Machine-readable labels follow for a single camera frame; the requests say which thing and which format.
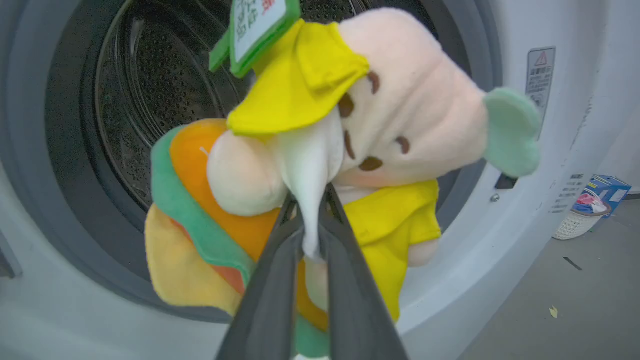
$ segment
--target white basket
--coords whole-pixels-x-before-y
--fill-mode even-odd
[[[599,199],[599,197],[591,190],[585,190]],[[557,240],[569,240],[585,234],[598,222],[598,220],[600,220],[600,218],[611,211],[611,207],[606,202],[603,201],[602,204],[604,204],[607,209],[601,213],[595,214],[581,213],[580,211],[571,209],[566,219],[562,221],[562,225],[560,225],[558,230],[556,230],[553,238]]]

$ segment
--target yellow shirt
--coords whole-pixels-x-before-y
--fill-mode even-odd
[[[409,246],[440,237],[438,181],[382,188],[344,211],[394,321],[408,267]]]

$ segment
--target brown nose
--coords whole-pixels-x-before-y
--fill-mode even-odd
[[[364,161],[360,164],[359,168],[362,171],[373,171],[382,166],[382,160],[378,158],[374,158],[373,156],[369,156],[364,159]]]

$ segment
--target plush toy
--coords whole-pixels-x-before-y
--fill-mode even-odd
[[[395,321],[407,267],[428,262],[440,237],[436,178],[483,157],[513,177],[538,166],[532,103],[478,89],[401,10],[299,20],[254,71],[226,124],[202,120],[154,146],[148,262],[167,303],[233,315],[292,191],[305,221],[296,348],[307,357],[328,351],[316,233],[328,182]]]

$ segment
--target cardboard box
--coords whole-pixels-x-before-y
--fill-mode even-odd
[[[611,214],[613,214],[620,202],[627,196],[629,190],[631,190],[631,185],[613,176],[594,175],[587,184],[587,189],[595,192],[602,201],[609,204],[611,212],[602,218],[610,218]]]

